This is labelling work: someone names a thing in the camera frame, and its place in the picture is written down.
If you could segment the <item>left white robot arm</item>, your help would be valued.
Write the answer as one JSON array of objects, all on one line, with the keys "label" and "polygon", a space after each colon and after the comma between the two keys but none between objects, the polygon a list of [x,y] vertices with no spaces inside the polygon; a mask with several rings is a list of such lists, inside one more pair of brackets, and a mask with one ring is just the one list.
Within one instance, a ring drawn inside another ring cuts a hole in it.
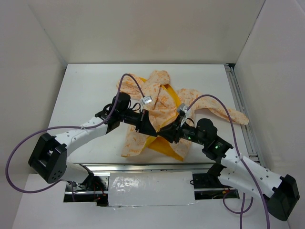
[{"label": "left white robot arm", "polygon": [[70,155],[88,142],[108,134],[120,123],[134,126],[141,134],[157,136],[149,120],[149,112],[143,108],[152,101],[150,96],[143,97],[139,103],[140,110],[135,111],[130,108],[131,97],[126,93],[119,93],[112,103],[80,128],[57,135],[41,135],[29,158],[29,166],[48,184],[64,180],[76,182],[83,190],[91,189],[94,174],[81,164],[69,162]]}]

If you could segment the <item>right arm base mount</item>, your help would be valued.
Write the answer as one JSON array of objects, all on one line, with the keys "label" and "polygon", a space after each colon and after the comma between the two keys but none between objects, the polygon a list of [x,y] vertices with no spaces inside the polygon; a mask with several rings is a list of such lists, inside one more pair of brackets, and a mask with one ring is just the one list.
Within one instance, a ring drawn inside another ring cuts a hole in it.
[{"label": "right arm base mount", "polygon": [[221,184],[211,174],[193,174],[190,184],[194,188],[195,200],[222,199],[225,195],[226,198],[239,198],[234,188]]}]

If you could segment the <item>yellow and patterned jacket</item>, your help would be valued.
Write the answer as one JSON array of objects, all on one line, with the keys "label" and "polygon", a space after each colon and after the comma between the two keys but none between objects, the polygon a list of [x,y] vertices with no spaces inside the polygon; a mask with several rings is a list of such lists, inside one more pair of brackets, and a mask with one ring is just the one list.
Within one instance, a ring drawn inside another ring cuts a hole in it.
[{"label": "yellow and patterned jacket", "polygon": [[[154,128],[159,130],[166,124],[173,121],[178,113],[177,108],[182,103],[191,105],[201,95],[195,89],[179,89],[175,91],[170,86],[170,76],[167,71],[153,71],[148,79],[132,74],[126,76],[117,83],[121,92],[127,93],[133,100],[139,101],[142,96],[150,96],[152,102],[144,106],[149,111],[149,119]],[[218,101],[205,97],[192,105],[189,118],[194,119],[194,113],[199,109],[208,109],[216,116],[229,120],[240,125],[247,125],[249,119],[241,112],[227,108],[224,109]],[[149,148],[178,161],[184,161],[189,153],[191,143],[180,140],[177,144],[171,144],[162,137],[152,137],[137,133],[135,127],[130,126],[122,149],[122,157],[132,157],[140,155],[144,149]]]}]

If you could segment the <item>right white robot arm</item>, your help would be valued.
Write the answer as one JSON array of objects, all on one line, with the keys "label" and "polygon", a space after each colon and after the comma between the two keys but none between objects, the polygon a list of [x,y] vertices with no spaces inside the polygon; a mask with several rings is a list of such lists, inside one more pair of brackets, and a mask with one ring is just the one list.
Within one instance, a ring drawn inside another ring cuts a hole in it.
[{"label": "right white robot arm", "polygon": [[203,145],[202,152],[215,161],[208,175],[211,186],[223,184],[248,197],[264,200],[268,212],[281,221],[288,220],[300,199],[296,180],[291,175],[281,176],[246,156],[238,155],[230,143],[217,135],[217,128],[209,119],[200,119],[193,127],[180,124],[177,118],[161,128],[158,135],[170,143],[184,139]]}]

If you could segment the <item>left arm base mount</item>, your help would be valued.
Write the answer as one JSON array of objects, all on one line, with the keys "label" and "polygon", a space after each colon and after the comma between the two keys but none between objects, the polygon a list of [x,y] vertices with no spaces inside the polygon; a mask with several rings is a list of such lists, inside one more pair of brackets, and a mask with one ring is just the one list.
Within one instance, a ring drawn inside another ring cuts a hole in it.
[{"label": "left arm base mount", "polygon": [[64,203],[93,202],[97,206],[107,207],[110,173],[94,175],[88,185],[67,181]]}]

